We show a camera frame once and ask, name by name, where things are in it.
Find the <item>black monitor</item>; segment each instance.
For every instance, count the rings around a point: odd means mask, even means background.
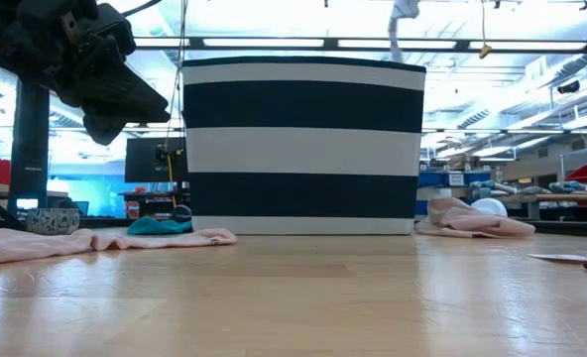
[[[168,182],[169,166],[166,138],[128,139],[125,182]],[[173,181],[187,181],[185,138],[168,138],[173,165]]]

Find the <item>striped storage bin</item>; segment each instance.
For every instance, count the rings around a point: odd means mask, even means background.
[[[186,61],[194,227],[411,233],[424,78],[365,59]]]

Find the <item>patterned bowl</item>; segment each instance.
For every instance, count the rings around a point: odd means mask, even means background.
[[[35,208],[27,213],[27,230],[36,234],[71,234],[79,227],[77,208]]]

